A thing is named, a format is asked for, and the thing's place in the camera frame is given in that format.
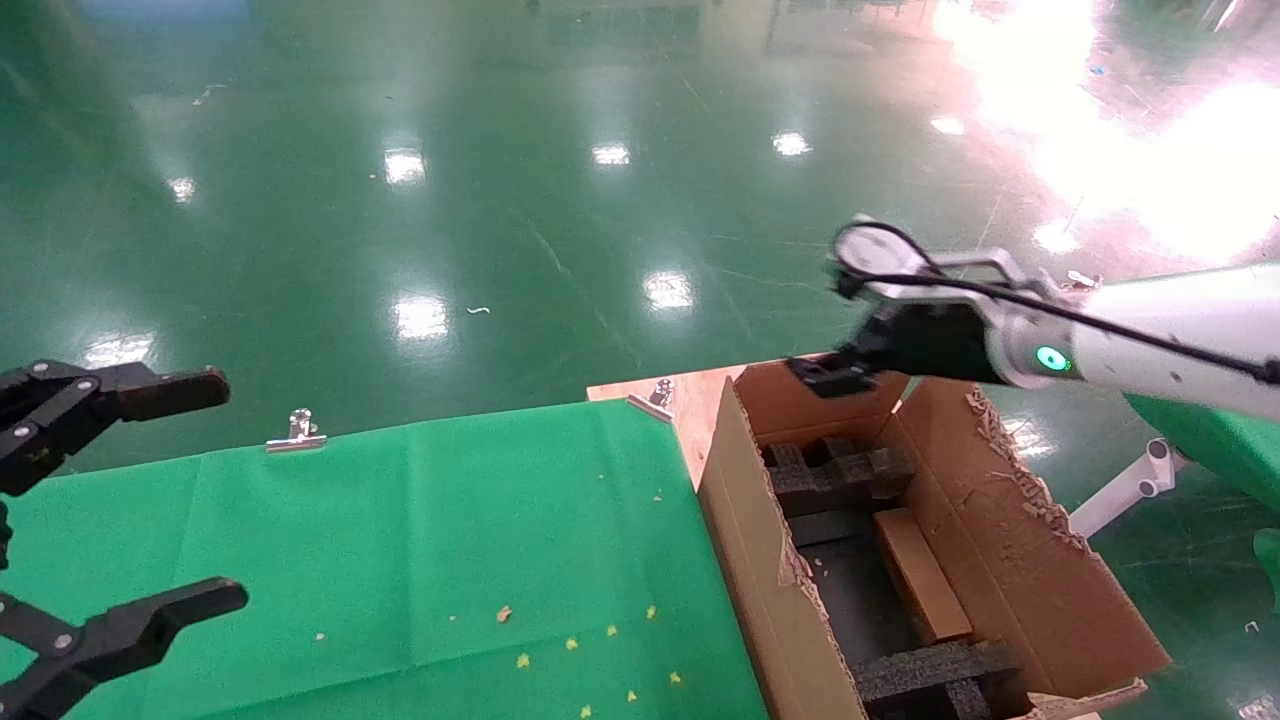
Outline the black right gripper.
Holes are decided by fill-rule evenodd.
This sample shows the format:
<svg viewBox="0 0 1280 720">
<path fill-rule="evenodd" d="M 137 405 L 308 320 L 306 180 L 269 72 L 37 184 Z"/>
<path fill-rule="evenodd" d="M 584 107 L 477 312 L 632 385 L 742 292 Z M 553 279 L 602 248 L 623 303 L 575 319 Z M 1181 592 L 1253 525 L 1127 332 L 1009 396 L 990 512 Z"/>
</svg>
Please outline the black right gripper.
<svg viewBox="0 0 1280 720">
<path fill-rule="evenodd" d="M 986 320 L 969 304 L 882 304 L 850 343 L 787 357 L 786 368 L 820 398 L 872 392 L 883 372 L 1004 386 L 986 332 Z"/>
</svg>

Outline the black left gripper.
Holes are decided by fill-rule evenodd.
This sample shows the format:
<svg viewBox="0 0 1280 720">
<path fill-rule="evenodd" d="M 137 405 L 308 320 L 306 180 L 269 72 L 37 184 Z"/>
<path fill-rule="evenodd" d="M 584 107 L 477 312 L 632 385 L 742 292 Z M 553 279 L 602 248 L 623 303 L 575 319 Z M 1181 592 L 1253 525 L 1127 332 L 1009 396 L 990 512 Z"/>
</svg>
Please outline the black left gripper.
<svg viewBox="0 0 1280 720">
<path fill-rule="evenodd" d="M 230 384 L 214 366 L 161 374 L 142 363 L 87 369 L 32 363 L 1 379 L 1 491 L 18 497 L 119 421 L 221 406 Z M 13 528 L 0 502 L 0 570 Z M 3 717 L 61 719 L 101 684 L 160 664 L 180 632 L 244 609 L 248 591 L 214 577 L 110 607 L 79 625 L 4 593 L 3 638 L 35 653 L 1 688 Z"/>
</svg>

